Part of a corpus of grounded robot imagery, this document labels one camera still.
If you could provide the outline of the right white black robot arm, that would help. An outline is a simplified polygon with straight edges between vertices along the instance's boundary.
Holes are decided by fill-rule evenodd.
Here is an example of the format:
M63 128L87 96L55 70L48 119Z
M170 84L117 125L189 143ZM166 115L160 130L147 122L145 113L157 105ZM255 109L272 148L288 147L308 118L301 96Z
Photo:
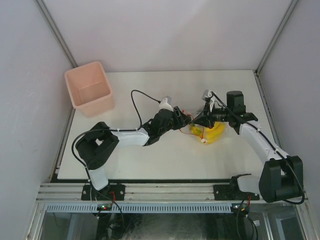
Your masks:
M244 95L239 90L229 91L224 103L212 90L205 90L203 110L193 124L212 128L214 123L228 123L256 153L263 164L259 176L250 173L231 178L230 195L237 200L247 193L257 194L267 203L284 201L289 204L304 203L303 162L298 156L290 156L262 132L258 118L248 112Z

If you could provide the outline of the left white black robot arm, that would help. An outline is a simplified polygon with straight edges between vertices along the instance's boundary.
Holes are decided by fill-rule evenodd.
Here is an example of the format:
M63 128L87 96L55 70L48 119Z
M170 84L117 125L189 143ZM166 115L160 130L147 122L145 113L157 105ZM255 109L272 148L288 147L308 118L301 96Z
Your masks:
M180 130L192 122L177 106L173 110L160 109L157 114L135 129L111 129L101 121L90 130L78 135L71 144L71 152L85 169L98 200L109 196L109 180L105 164L116 148L127 146L150 146L165 133Z

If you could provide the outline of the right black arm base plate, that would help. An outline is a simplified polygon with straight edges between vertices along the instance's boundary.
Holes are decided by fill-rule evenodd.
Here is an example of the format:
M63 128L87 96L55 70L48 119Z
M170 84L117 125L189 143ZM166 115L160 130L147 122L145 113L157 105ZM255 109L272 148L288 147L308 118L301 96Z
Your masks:
M233 189L228 184L215 184L213 185L214 199L217 201L241 201L244 198L248 199L248 195L251 200L258 201L260 196L258 194L242 192L238 189Z

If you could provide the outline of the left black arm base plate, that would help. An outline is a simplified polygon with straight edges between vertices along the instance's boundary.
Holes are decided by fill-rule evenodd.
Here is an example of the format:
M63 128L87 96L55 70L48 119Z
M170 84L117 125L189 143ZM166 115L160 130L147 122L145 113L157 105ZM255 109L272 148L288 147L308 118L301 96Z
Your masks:
M96 190L90 184L86 184L82 188L82 201L123 201L125 198L126 186L123 184L109 184L101 190Z

